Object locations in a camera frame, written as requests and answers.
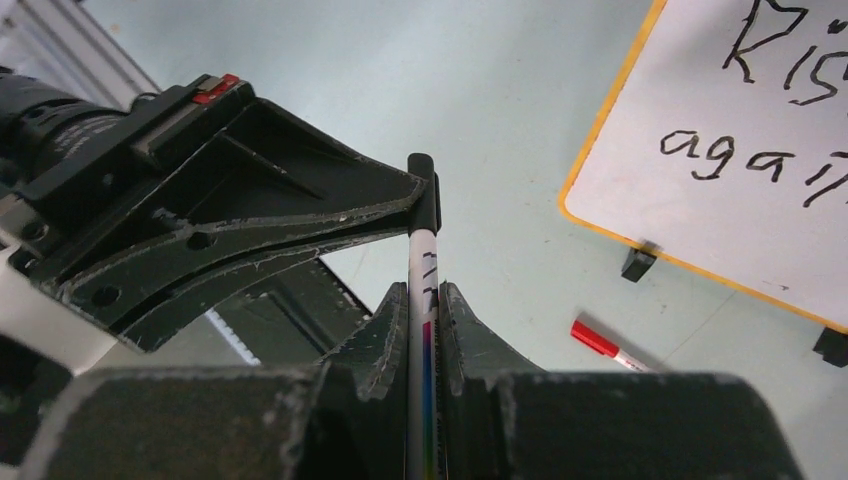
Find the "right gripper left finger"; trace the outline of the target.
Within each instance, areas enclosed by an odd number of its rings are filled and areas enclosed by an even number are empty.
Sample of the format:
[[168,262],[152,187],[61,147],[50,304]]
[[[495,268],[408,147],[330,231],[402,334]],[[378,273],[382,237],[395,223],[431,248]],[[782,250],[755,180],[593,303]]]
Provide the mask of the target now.
[[307,364],[110,368],[58,396],[21,479],[401,479],[408,289]]

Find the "black marker cap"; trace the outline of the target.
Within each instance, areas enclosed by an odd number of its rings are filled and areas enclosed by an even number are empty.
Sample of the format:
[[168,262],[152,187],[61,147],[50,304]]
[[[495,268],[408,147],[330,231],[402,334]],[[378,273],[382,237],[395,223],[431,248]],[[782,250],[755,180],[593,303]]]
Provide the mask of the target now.
[[433,159],[424,153],[412,153],[407,159],[407,169],[421,178],[423,190],[420,198],[410,210],[408,234],[428,230],[437,235],[442,226],[439,177]]

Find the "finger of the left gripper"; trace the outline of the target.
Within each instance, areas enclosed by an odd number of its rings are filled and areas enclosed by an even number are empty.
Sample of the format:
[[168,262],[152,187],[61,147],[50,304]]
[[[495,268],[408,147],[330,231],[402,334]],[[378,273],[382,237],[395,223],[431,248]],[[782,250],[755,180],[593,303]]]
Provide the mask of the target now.
[[59,300],[153,352],[239,291],[319,256],[406,231],[409,213],[342,212],[188,227],[124,250],[65,282]]
[[[255,97],[200,149],[212,188],[180,217],[193,223],[342,212],[410,212],[424,181],[366,158],[273,103]],[[39,279],[59,292],[67,279]]]

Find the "black whiteboard marker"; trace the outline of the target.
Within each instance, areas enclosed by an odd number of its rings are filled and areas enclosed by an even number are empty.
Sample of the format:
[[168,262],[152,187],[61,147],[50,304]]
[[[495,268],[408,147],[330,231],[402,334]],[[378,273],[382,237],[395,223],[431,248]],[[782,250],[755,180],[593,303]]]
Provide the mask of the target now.
[[408,407],[407,461],[409,479],[438,479],[436,323],[438,320],[438,258],[436,235],[427,229],[410,236],[408,268]]

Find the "yellow framed whiteboard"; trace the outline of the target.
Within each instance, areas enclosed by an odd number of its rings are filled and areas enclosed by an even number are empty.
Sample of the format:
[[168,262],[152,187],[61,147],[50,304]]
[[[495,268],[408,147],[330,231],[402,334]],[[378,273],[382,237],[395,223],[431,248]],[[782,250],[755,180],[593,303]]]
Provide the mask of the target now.
[[653,2],[559,203],[845,332],[846,3]]

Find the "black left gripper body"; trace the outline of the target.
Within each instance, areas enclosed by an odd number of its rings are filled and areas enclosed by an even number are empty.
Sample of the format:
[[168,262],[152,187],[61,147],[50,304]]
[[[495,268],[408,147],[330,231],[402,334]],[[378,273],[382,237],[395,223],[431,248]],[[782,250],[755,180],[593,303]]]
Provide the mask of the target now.
[[206,199],[200,149],[255,100],[236,76],[204,75],[129,112],[93,104],[36,79],[9,78],[10,265],[34,279],[67,279],[193,223]]

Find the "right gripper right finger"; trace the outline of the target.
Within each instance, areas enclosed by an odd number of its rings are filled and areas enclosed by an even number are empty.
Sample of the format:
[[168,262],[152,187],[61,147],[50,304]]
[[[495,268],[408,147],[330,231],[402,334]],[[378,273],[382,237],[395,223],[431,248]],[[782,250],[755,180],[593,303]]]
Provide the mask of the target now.
[[546,371],[440,288],[450,479],[799,479],[770,408],[719,373]]

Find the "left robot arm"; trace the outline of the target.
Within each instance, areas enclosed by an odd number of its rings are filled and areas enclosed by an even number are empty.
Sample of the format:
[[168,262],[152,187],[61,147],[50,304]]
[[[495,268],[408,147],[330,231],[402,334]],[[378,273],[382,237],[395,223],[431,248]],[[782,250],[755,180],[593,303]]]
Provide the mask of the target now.
[[[139,352],[285,274],[302,319],[354,308],[320,285],[322,255],[406,232],[424,181],[204,75],[104,108],[1,78],[2,229],[43,298]],[[406,446],[405,288],[376,318],[369,361],[109,369],[74,381],[22,474],[86,479],[398,478]]]

